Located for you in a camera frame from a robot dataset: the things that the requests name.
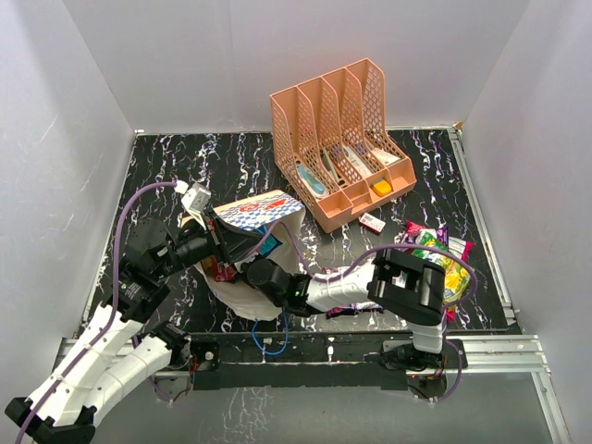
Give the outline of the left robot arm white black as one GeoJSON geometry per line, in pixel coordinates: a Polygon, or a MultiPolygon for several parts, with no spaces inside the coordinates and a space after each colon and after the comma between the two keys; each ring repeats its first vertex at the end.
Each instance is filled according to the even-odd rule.
{"type": "Polygon", "coordinates": [[[168,277],[203,259],[223,265],[242,259],[262,238],[231,226],[209,211],[173,238],[166,224],[148,219],[129,234],[110,299],[95,310],[90,324],[53,373],[27,397],[5,409],[21,437],[38,443],[88,443],[105,414],[145,379],[162,368],[180,369],[191,358],[187,334],[165,321],[139,339],[120,362],[120,349],[167,297],[168,277]]]}

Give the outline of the blue checkered paper bag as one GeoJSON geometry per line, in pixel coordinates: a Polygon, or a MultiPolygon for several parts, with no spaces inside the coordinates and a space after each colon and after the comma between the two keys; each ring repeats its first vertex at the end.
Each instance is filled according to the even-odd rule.
{"type": "MultiPolygon", "coordinates": [[[[265,239],[274,235],[282,246],[264,258],[278,262],[289,272],[299,270],[298,254],[291,241],[296,238],[296,230],[306,213],[302,202],[284,191],[274,190],[218,206],[214,211],[227,223],[257,231],[265,239]]],[[[206,281],[215,296],[237,316],[253,321],[255,326],[281,316],[284,330],[289,330],[288,313],[274,306],[263,293],[249,290],[244,284],[216,282],[214,276],[206,281]]]]}

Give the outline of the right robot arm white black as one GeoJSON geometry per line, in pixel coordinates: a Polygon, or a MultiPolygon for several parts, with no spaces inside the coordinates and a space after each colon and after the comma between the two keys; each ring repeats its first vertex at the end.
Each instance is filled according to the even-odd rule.
{"type": "Polygon", "coordinates": [[[328,275],[290,274],[270,259],[244,265],[246,283],[276,307],[299,317],[372,302],[407,323],[412,341],[380,352],[390,369],[424,371],[444,364],[445,270],[425,259],[386,249],[362,265],[328,275]]]}

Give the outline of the green yellow snack packet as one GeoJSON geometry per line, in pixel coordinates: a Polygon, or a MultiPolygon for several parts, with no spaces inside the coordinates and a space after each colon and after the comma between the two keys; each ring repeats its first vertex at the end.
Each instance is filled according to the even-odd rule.
{"type": "MultiPolygon", "coordinates": [[[[470,241],[451,238],[448,234],[447,227],[438,229],[420,228],[411,237],[411,240],[415,244],[447,251],[462,260],[468,258],[468,253],[473,248],[473,244],[470,241]]],[[[450,303],[461,299],[471,280],[469,273],[463,266],[448,256],[425,250],[413,250],[412,255],[437,264],[445,269],[444,302],[450,303]]]]}

